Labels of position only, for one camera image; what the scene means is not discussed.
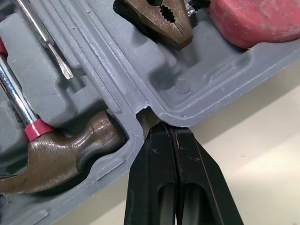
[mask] white surface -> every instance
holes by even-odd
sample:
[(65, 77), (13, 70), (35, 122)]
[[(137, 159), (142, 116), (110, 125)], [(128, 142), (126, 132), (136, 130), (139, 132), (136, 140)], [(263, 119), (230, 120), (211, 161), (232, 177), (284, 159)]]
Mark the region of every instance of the white surface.
[[(245, 225), (300, 225), (300, 63), (191, 128)], [(56, 225), (122, 225), (128, 174)]]

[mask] red band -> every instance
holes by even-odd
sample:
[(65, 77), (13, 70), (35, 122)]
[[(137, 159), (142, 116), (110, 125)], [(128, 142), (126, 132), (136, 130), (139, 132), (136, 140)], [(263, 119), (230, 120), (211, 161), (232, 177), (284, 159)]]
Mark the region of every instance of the red band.
[(3, 55), (3, 56), (8, 56), (8, 52), (6, 51), (6, 48), (2, 42), (2, 39), (0, 38), (0, 55)]
[(46, 124), (41, 119), (29, 124), (25, 128), (25, 133), (29, 139), (30, 142), (35, 140), (36, 138), (40, 137), (43, 134), (46, 134), (48, 132), (53, 132), (54, 129), (50, 125)]

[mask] pliers jaw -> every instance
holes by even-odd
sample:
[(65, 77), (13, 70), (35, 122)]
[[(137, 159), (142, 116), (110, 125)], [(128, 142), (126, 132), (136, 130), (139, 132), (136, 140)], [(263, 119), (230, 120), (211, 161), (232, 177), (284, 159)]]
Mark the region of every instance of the pliers jaw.
[(142, 24), (174, 48), (181, 50), (192, 42), (193, 31), (184, 0), (124, 0)]

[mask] black plastic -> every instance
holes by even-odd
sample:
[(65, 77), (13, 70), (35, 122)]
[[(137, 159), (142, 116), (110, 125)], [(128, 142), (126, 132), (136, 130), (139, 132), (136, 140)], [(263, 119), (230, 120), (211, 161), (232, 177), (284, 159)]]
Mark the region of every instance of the black plastic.
[(217, 163), (188, 128), (154, 126), (133, 163), (124, 225), (242, 225)]

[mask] red tape measure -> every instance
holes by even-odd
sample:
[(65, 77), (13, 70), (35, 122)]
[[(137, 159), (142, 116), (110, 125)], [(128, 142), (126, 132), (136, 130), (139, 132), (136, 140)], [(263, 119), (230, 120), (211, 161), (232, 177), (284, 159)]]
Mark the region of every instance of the red tape measure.
[(211, 0), (209, 11), (223, 36), (245, 49), (300, 38), (300, 0)]

